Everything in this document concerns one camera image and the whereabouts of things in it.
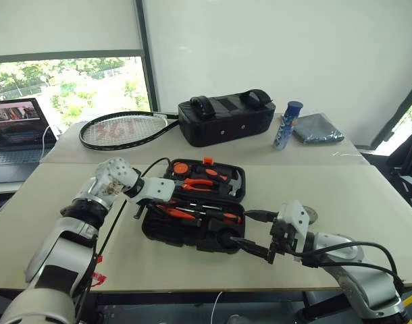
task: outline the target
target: black tool case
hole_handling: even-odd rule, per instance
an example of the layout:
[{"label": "black tool case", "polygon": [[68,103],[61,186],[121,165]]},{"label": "black tool case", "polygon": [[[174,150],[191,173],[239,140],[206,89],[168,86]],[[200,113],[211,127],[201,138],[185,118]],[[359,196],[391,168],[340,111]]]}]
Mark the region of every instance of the black tool case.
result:
[{"label": "black tool case", "polygon": [[[177,174],[174,166],[177,164],[188,166],[188,172]],[[210,176],[204,172],[204,168],[213,169],[221,176],[229,177],[226,181],[216,181],[217,176]],[[236,195],[230,195],[231,185],[229,180],[240,176],[240,188]],[[229,254],[238,251],[237,245],[231,241],[230,237],[243,238],[245,235],[244,208],[240,205],[245,195],[245,172],[240,167],[213,163],[211,159],[204,161],[176,159],[165,172],[164,178],[172,180],[207,179],[214,181],[214,186],[195,185],[196,188],[213,188],[211,192],[185,190],[176,186],[172,202],[179,207],[192,211],[216,210],[213,208],[203,208],[200,206],[214,207],[222,209],[222,212],[231,213],[240,217],[238,222],[226,219],[216,219],[214,217],[199,216],[198,219],[177,218],[168,215],[156,205],[147,206],[148,211],[143,219],[142,229],[146,237],[151,240],[159,240],[174,246],[196,246],[197,250],[208,252],[226,252]]]},{"label": "black tool case", "polygon": [[266,92],[207,98],[198,96],[180,103],[180,129],[193,146],[208,146],[266,131],[274,118],[275,105]]}]

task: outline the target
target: laptop keyboard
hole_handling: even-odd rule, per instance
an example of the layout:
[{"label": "laptop keyboard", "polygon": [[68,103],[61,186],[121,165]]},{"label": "laptop keyboard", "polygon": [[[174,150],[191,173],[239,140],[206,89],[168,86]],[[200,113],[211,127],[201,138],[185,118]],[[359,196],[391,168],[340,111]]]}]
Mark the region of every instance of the laptop keyboard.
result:
[{"label": "laptop keyboard", "polygon": [[[38,163],[43,150],[0,152],[0,165]],[[44,156],[50,151],[44,150]]]}]

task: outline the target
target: tennis racket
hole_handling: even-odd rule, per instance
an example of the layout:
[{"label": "tennis racket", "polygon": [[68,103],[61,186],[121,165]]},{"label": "tennis racket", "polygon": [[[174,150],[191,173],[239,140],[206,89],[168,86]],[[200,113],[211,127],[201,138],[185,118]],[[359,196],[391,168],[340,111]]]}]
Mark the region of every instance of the tennis racket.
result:
[{"label": "tennis racket", "polygon": [[[176,119],[169,124],[167,119]],[[143,145],[179,124],[177,115],[123,111],[98,117],[80,131],[79,139],[88,149],[116,151]]]}]

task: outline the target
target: laptop screen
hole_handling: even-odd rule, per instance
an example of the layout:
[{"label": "laptop screen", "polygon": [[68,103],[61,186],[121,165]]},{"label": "laptop screen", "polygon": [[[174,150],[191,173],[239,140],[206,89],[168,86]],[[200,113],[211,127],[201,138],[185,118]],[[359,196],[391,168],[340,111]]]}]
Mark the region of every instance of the laptop screen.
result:
[{"label": "laptop screen", "polygon": [[[0,101],[0,150],[40,147],[49,124],[36,99]],[[51,129],[45,143],[55,143]]]}]

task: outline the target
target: racket strings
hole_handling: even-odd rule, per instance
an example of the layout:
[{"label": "racket strings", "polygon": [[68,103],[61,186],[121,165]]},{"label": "racket strings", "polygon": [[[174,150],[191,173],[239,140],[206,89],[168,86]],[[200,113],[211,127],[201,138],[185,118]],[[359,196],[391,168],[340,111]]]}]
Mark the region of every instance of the racket strings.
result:
[{"label": "racket strings", "polygon": [[167,120],[155,116],[113,117],[90,125],[82,139],[91,145],[123,145],[152,136],[167,124]]}]

